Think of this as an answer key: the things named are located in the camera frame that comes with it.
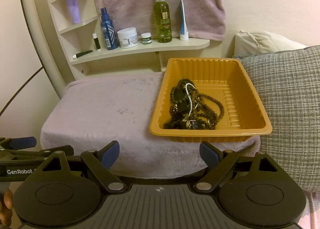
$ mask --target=blue spray bottle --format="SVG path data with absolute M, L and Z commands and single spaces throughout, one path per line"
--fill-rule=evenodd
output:
M 115 28 L 105 7 L 101 9 L 101 20 L 101 29 L 103 32 L 104 39 L 106 41 L 107 49 L 116 49 L 118 47 L 118 43 L 116 39 Z

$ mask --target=white jar lid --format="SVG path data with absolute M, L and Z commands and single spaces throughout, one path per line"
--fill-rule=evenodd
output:
M 141 38 L 148 38 L 151 37 L 151 33 L 143 33 L 141 34 Z
M 118 31 L 118 37 L 121 36 L 130 36 L 133 34 L 137 34 L 137 30 L 135 27 L 129 27 Z

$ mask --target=gray plaid pillow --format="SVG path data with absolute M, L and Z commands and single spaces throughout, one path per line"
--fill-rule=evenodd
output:
M 320 45 L 243 59 L 272 123 L 266 151 L 306 191 L 320 191 Z

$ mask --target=metal screw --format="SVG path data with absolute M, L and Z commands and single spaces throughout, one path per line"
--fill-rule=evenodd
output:
M 108 185 L 111 190 L 121 190 L 124 188 L 122 183 L 114 182 Z
M 211 188 L 211 184 L 206 182 L 201 182 L 196 184 L 197 189 L 199 190 L 209 190 Z

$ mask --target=purple tube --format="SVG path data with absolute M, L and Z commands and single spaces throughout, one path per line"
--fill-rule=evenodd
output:
M 78 0 L 66 0 L 74 24 L 81 22 Z

